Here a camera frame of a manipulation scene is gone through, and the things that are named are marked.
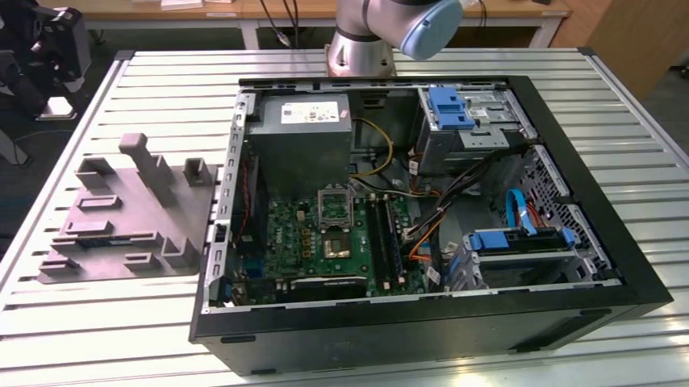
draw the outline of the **blue drive bracket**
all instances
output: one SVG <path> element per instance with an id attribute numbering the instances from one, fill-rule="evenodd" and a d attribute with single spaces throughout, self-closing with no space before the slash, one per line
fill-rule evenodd
<path id="1" fill-rule="evenodd" d="M 456 89 L 452 87 L 430 87 L 428 103 L 438 117 L 438 128 L 440 130 L 474 129 L 475 121 L 466 114 L 466 101 L 459 96 Z"/>
<path id="2" fill-rule="evenodd" d="M 496 248 L 508 248 L 507 237 L 503 231 L 479 231 L 470 235 L 471 250 L 492 250 Z"/>
<path id="3" fill-rule="evenodd" d="M 563 228 L 560 231 L 563 241 L 567 243 L 567 247 L 574 247 L 576 243 L 576 238 L 574 232 L 568 228 Z"/>

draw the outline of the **gray robot arm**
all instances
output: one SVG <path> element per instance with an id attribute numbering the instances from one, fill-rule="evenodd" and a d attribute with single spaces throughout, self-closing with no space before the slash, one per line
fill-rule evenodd
<path id="1" fill-rule="evenodd" d="M 331 75 L 389 75 L 391 47 L 415 60 L 428 59 L 452 38 L 462 15 L 459 0 L 337 0 Z"/>

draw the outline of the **expansion slot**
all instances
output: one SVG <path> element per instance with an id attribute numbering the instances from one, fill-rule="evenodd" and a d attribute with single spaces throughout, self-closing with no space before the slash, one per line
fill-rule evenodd
<path id="1" fill-rule="evenodd" d="M 373 262 L 375 283 L 384 290 L 389 289 L 389 265 L 384 249 L 384 231 L 377 216 L 377 201 L 371 194 L 365 201 L 365 222 L 368 224 L 369 253 Z"/>
<path id="2" fill-rule="evenodd" d="M 404 268 L 401 265 L 401 254 L 399 252 L 399 240 L 397 231 L 395 229 L 395 219 L 392 217 L 392 211 L 387 195 L 377 204 L 377 211 L 380 213 L 380 219 L 383 221 L 383 227 L 385 228 L 383 243 L 387 247 L 387 259 L 389 265 L 389 276 L 396 279 L 397 283 L 403 283 Z"/>

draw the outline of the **white slatted table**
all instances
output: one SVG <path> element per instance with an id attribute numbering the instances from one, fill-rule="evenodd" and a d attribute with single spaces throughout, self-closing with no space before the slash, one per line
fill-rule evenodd
<path id="1" fill-rule="evenodd" d="M 187 342 L 197 278 L 42 285 L 37 265 L 80 182 L 82 156 L 113 167 L 125 132 L 168 164 L 220 163 L 241 77 L 324 75 L 324 53 L 138 52 L 108 71 L 0 265 L 0 385 L 638 385 L 689 381 L 689 168 L 658 124 L 595 57 L 575 50 L 447 50 L 396 56 L 400 75 L 528 75 L 674 303 L 555 352 L 239 378 Z"/>

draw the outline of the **wooden desk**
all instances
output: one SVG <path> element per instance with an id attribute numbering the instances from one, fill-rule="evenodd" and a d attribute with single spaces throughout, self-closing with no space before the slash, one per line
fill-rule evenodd
<path id="1" fill-rule="evenodd" d="M 289 27 L 281 0 L 264 0 L 277 27 Z M 299 25 L 303 27 L 335 26 L 335 0 L 297 0 Z M 245 49 L 259 49 L 256 30 L 269 27 L 259 0 L 236 0 L 231 4 L 205 3 L 192 10 L 161 11 L 157 2 L 130 3 L 129 0 L 40 0 L 42 6 L 72 6 L 85 16 L 89 29 L 153 29 L 235 27 L 241 29 Z M 552 0 L 550 6 L 531 0 L 484 0 L 490 27 L 538 27 L 530 42 L 531 48 L 550 44 L 570 9 L 563 0 Z M 480 23 L 480 6 L 464 12 L 462 27 Z"/>

